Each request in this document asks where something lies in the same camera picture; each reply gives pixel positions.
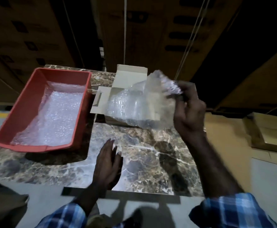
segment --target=bubble wrap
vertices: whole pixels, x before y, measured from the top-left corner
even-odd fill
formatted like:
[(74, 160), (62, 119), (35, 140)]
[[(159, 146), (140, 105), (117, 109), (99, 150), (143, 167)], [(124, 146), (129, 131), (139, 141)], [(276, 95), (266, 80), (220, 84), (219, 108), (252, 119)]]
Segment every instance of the bubble wrap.
[(181, 93), (174, 81), (156, 70), (146, 81), (111, 96), (106, 115), (143, 129), (171, 128), (175, 100), (170, 96)]
[(48, 82), (29, 126), (11, 144), (59, 146), (71, 142), (85, 86)]

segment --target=plaid shirt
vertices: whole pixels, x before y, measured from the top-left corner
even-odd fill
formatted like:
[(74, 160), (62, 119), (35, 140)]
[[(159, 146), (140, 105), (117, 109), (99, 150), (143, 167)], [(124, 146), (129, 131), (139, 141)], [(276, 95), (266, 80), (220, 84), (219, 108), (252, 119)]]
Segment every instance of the plaid shirt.
[[(189, 217), (199, 227), (277, 228), (250, 193), (207, 198), (192, 209)], [(69, 203), (43, 218), (36, 228), (84, 228), (86, 223), (83, 209)]]

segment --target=person's left hand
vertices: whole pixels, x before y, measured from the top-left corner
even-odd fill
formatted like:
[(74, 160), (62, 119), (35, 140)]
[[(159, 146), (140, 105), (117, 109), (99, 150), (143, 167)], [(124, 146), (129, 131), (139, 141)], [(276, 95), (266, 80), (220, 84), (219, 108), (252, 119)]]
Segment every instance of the person's left hand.
[(123, 164), (121, 152), (116, 154), (117, 146), (113, 148), (114, 140), (109, 139), (101, 148), (96, 159), (93, 181), (104, 190), (112, 189), (121, 176)]

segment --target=hand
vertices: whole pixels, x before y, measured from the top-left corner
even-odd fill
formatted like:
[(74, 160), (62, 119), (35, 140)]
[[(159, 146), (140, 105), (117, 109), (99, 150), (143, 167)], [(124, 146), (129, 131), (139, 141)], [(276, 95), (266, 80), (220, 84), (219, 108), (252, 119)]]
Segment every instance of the hand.
[(102, 190), (112, 189), (121, 176), (121, 166), (123, 165), (121, 152), (116, 154), (117, 146), (113, 147), (114, 140), (109, 139), (101, 148), (96, 159), (93, 174), (93, 181)]
[(179, 81), (178, 86), (184, 96), (175, 100), (174, 127), (185, 142), (191, 143), (205, 136), (203, 130), (206, 104), (198, 98), (195, 84)]

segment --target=marble table top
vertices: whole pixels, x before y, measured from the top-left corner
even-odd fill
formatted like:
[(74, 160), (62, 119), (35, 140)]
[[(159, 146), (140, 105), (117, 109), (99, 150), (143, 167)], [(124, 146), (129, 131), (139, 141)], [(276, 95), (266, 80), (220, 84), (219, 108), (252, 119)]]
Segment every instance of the marble table top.
[[(84, 70), (46, 65), (47, 68)], [(91, 86), (111, 86), (115, 73), (92, 72)], [(175, 129), (163, 131), (113, 126), (89, 114), (82, 147), (76, 151), (18, 153), (0, 148), (0, 180), (85, 188), (100, 148), (115, 139), (124, 163), (116, 191), (203, 196), (196, 164)]]

